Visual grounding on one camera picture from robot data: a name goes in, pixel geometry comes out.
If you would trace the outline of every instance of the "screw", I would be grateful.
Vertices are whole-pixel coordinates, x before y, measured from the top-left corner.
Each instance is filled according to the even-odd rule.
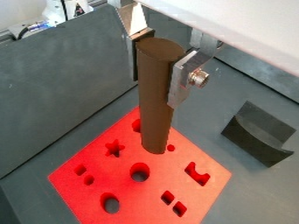
[[[203,88],[209,80],[209,75],[200,69],[195,69],[189,73],[189,83],[197,88]]]

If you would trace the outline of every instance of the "circular hole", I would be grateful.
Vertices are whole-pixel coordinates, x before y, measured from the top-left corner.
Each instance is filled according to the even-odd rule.
[[[114,194],[105,192],[100,196],[100,205],[108,214],[114,214],[118,211],[118,200]]]
[[[166,145],[166,150],[168,150],[168,151],[175,151],[175,147],[173,147],[172,144],[168,144],[168,145]]]
[[[149,177],[149,168],[146,164],[137,163],[133,164],[129,170],[130,178],[136,182],[144,182]]]
[[[88,175],[88,176],[84,178],[84,184],[85,184],[86,186],[92,185],[92,184],[93,184],[93,181],[94,181],[94,178],[93,178],[90,175]]]

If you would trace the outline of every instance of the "rectangular hole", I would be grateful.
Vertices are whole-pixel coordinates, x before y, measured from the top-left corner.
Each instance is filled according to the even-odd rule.
[[[172,211],[176,213],[176,215],[179,217],[183,217],[183,215],[187,211],[187,207],[184,206],[184,204],[180,201],[177,201],[172,207]]]
[[[76,172],[76,174],[80,176],[85,171],[86,171],[86,167],[84,166],[84,164],[80,164],[73,171]]]
[[[161,200],[166,206],[169,206],[173,202],[173,195],[165,191],[161,196]]]

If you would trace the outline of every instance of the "star-shaped hole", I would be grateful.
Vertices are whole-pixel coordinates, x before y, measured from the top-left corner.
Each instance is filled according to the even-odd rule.
[[[118,144],[117,139],[113,141],[113,143],[106,143],[106,157],[113,155],[116,158],[118,158],[118,152],[125,148],[124,145]]]

